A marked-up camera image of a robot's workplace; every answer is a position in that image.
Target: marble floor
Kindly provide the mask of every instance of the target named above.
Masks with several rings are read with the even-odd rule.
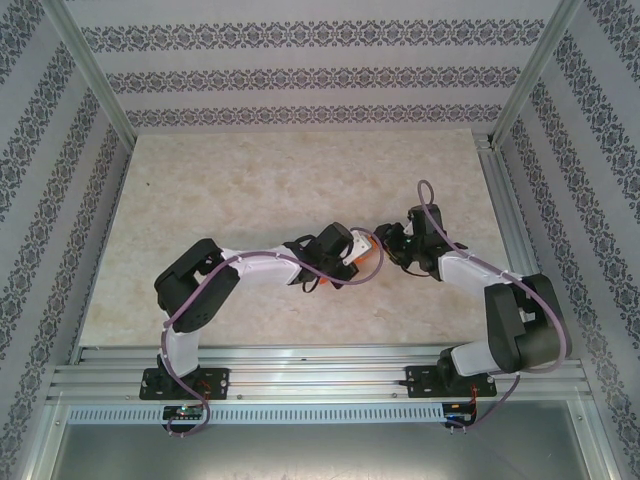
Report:
[[[445,229],[507,266],[469,130],[143,135],[138,139],[81,336],[83,346],[158,345],[153,282],[201,238],[271,248],[337,221],[404,222],[416,183]],[[375,258],[361,265],[361,275]],[[201,345],[439,344],[486,336],[483,302],[387,262],[371,282],[305,294],[242,285]]]

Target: floor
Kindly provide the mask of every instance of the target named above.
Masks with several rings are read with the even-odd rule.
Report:
[[[157,345],[153,282],[193,243],[271,248],[338,221],[405,222],[416,183],[432,182],[445,229],[506,268],[469,130],[218,135],[138,139],[81,344]],[[361,265],[362,275],[375,266]],[[483,302],[387,262],[373,281],[240,285],[202,345],[449,343],[486,336]]]

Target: black mounting plate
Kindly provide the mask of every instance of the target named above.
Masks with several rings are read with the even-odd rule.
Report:
[[[229,389],[228,368],[200,368],[181,378],[189,387],[205,397],[207,400],[226,400]],[[142,375],[140,384],[140,400],[193,400],[194,397],[186,392],[171,378],[166,370],[161,368],[147,368]]]
[[[481,373],[471,377],[460,377],[455,386],[447,387],[435,365],[412,365],[404,369],[406,381],[400,382],[407,387],[409,398],[471,397],[476,387],[476,396],[495,397],[498,394],[496,384],[490,375]]]

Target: patterned wallpaper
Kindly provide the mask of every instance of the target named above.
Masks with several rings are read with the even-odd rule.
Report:
[[[0,478],[69,361],[129,155],[41,5],[0,2]]]
[[[74,0],[138,132],[488,133],[557,0]]]
[[[587,0],[503,145],[623,478],[640,478],[640,4]]]

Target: perforated metal strip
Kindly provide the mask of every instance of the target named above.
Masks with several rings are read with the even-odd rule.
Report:
[[[162,421],[163,405],[72,407],[71,425],[152,425]],[[389,405],[220,405],[212,408],[211,423],[223,425],[291,425],[336,423],[443,422],[441,403]],[[176,420],[176,423],[198,423]]]

